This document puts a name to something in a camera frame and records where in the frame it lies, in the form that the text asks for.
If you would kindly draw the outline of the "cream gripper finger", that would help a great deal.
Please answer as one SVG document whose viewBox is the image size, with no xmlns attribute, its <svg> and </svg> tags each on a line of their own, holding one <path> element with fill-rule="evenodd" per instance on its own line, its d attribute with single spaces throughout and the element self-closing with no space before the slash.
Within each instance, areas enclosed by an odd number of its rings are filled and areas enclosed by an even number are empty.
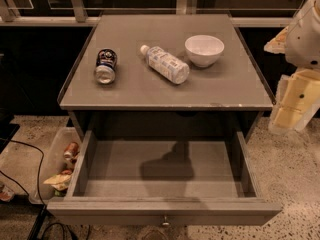
<svg viewBox="0 0 320 240">
<path fill-rule="evenodd" d="M 287 33 L 288 26 L 283 28 L 274 38 L 267 42 L 264 46 L 264 50 L 273 54 L 284 54 Z"/>
<path fill-rule="evenodd" d="M 282 75 L 268 129 L 274 134 L 302 131 L 320 108 L 320 70 L 298 68 Z"/>
</svg>

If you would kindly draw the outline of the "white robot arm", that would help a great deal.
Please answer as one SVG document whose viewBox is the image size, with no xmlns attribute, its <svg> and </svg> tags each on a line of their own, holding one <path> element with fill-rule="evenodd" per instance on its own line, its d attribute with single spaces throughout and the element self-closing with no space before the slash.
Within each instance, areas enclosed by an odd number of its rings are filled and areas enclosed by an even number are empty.
<svg viewBox="0 0 320 240">
<path fill-rule="evenodd" d="M 319 109 L 320 0 L 308 0 L 264 50 L 284 54 L 296 67 L 291 76 L 282 75 L 278 82 L 268 128 L 275 134 L 302 131 Z"/>
</svg>

